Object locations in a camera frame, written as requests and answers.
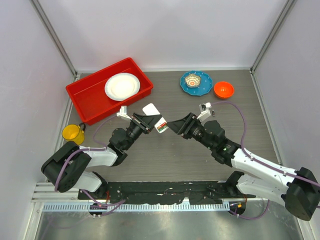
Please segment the white remote control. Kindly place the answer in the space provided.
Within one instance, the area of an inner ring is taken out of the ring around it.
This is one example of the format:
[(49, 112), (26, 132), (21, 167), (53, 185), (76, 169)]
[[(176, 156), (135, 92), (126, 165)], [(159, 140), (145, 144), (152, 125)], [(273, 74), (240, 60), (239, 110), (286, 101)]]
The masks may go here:
[(168, 129), (167, 125), (166, 125), (167, 127), (165, 129), (163, 129), (163, 130), (159, 130), (158, 129), (159, 128), (158, 126), (161, 123), (167, 123), (167, 121), (164, 119), (162, 114), (159, 112), (159, 110), (156, 108), (156, 106), (153, 103), (149, 103), (146, 106), (144, 106), (142, 108), (142, 111), (146, 116), (148, 116), (148, 117), (152, 116), (152, 117), (154, 117), (155, 120), (157, 120), (157, 122), (154, 123), (154, 128), (156, 129), (156, 131), (159, 134), (164, 133)]

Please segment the green battery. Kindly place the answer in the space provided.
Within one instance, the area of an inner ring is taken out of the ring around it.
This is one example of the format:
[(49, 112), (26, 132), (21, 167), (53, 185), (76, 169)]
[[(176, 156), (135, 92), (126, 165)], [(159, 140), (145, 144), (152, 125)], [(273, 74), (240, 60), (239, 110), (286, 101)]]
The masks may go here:
[(163, 129), (165, 129), (167, 126), (166, 125), (161, 125), (159, 128), (158, 128), (158, 130), (159, 131), (162, 131)]

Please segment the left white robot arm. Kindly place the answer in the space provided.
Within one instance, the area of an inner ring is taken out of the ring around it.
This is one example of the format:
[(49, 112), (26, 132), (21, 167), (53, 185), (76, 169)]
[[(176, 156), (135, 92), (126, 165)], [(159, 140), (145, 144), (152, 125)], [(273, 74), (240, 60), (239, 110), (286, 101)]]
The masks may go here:
[(104, 147), (84, 147), (68, 141), (41, 166), (41, 172), (56, 192), (65, 193), (76, 188), (88, 197), (100, 200), (107, 194), (108, 183), (97, 172), (86, 169), (120, 165), (128, 156), (126, 151), (141, 134), (149, 134), (161, 118), (161, 114), (134, 113), (129, 118), (129, 126), (113, 130), (109, 144)]

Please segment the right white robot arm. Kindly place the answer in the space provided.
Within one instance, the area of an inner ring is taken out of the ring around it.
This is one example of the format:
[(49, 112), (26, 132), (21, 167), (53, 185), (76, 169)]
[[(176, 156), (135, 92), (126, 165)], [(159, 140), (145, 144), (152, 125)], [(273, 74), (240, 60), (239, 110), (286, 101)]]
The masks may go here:
[(285, 167), (253, 154), (229, 140), (216, 120), (202, 124), (196, 115), (189, 113), (167, 126), (184, 139), (201, 143), (218, 163), (244, 171), (229, 177), (231, 182), (225, 190), (230, 197), (244, 194), (265, 198), (284, 206), (303, 221), (311, 220), (320, 203), (320, 185), (311, 170)]

